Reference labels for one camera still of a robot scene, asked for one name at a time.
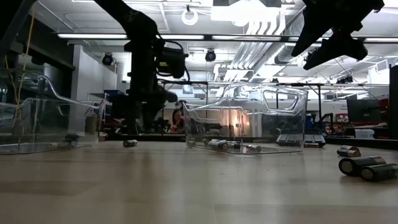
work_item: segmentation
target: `wooden table surface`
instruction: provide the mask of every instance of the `wooden table surface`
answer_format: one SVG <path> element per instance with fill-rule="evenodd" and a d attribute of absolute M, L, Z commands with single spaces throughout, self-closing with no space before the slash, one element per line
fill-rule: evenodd
<path fill-rule="evenodd" d="M 338 169 L 338 146 L 237 156 L 121 142 L 0 156 L 1 223 L 397 223 L 398 180 Z M 398 152 L 361 148 L 398 163 Z"/>

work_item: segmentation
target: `black monitor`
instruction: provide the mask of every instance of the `black monitor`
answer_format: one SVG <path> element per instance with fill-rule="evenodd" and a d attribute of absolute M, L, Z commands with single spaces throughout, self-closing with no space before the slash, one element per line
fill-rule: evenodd
<path fill-rule="evenodd" d="M 347 109 L 351 123 L 382 122 L 379 100 L 347 100 Z"/>

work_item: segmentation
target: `security camera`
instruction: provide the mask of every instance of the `security camera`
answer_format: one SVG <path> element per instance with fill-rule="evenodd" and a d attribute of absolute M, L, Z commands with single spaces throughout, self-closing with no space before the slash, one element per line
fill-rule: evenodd
<path fill-rule="evenodd" d="M 107 66 L 111 66 L 113 63 L 112 53 L 105 53 L 104 58 L 102 58 L 102 63 Z"/>
<path fill-rule="evenodd" d="M 214 50 L 207 50 L 205 59 L 207 62 L 214 62 L 216 60 L 216 53 L 214 53 Z"/>

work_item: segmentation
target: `clear plastic bin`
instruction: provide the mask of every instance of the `clear plastic bin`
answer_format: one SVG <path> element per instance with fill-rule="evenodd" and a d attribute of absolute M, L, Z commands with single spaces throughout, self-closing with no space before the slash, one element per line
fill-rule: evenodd
<path fill-rule="evenodd" d="M 0 77 L 19 70 L 1 70 Z M 47 96 L 28 98 L 19 106 L 0 103 L 0 154 L 71 149 L 98 143 L 103 101 L 73 101 L 59 96 L 47 77 L 24 72 L 24 80 L 45 83 Z M 32 88 L 24 81 L 23 88 Z"/>
<path fill-rule="evenodd" d="M 307 91 L 261 83 L 226 86 L 210 105 L 182 102 L 186 144 L 236 154 L 301 152 Z"/>

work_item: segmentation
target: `person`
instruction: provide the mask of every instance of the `person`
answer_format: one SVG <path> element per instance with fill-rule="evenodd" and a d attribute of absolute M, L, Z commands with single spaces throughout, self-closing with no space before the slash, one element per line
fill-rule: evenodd
<path fill-rule="evenodd" d="M 180 109 L 173 111 L 172 126 L 170 128 L 171 133 L 183 133 L 184 132 L 184 120 L 182 118 L 182 112 Z"/>

